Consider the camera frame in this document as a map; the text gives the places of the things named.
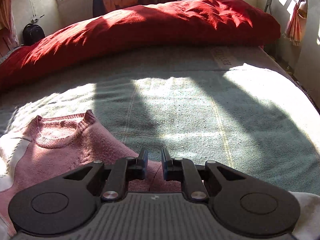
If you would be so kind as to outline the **red duvet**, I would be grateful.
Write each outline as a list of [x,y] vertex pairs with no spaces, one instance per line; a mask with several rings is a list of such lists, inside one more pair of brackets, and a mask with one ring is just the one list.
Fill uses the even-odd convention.
[[149,46],[264,46],[280,24],[243,0],[183,0],[137,5],[71,24],[1,64],[1,91],[91,58]]

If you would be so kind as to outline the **black kettle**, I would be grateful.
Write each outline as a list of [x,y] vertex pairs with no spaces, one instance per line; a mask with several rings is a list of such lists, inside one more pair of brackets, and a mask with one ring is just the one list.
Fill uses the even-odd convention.
[[32,46],[36,42],[39,42],[40,40],[45,38],[45,34],[43,29],[39,25],[29,23],[24,27],[22,31],[22,37],[23,44],[25,46]]

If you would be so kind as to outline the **green plaid bed blanket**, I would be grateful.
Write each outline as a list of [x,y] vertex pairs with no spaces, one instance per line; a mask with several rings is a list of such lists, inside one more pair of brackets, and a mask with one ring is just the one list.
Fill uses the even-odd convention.
[[319,194],[319,113],[262,49],[168,47],[88,60],[1,94],[1,134],[91,109],[134,151],[213,159]]

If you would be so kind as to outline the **orange curtain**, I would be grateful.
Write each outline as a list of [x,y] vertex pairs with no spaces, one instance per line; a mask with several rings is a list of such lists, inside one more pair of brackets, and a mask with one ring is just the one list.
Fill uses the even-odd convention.
[[12,12],[12,0],[1,0],[1,26],[8,29],[12,42],[17,43],[18,38]]
[[308,16],[308,0],[298,0],[293,8],[293,14],[287,24],[284,36],[294,46],[299,46],[303,40]]

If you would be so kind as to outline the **left orange curtain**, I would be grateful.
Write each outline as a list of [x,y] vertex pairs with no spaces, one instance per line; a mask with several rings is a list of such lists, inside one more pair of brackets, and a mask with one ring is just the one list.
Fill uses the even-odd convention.
[[1,0],[1,26],[8,29],[12,42],[17,43],[18,38],[12,12],[12,0]]

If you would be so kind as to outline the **pink and white sweater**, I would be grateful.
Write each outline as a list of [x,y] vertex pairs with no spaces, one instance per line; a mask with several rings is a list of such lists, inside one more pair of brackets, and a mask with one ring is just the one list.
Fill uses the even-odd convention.
[[[123,157],[137,157],[117,140],[91,110],[73,115],[35,117],[18,132],[1,136],[1,239],[16,234],[8,205],[19,191],[95,160],[113,164]],[[146,180],[134,180],[132,191],[176,192],[177,181],[163,179],[159,161],[149,161]],[[292,192],[301,214],[293,234],[298,239],[319,237],[319,196]]]

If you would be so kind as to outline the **right orange curtain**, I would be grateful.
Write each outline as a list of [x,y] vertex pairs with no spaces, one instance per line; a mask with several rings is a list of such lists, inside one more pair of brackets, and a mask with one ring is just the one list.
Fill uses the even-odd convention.
[[308,0],[298,0],[293,8],[293,14],[287,24],[284,36],[294,46],[299,46],[303,40],[308,16]]

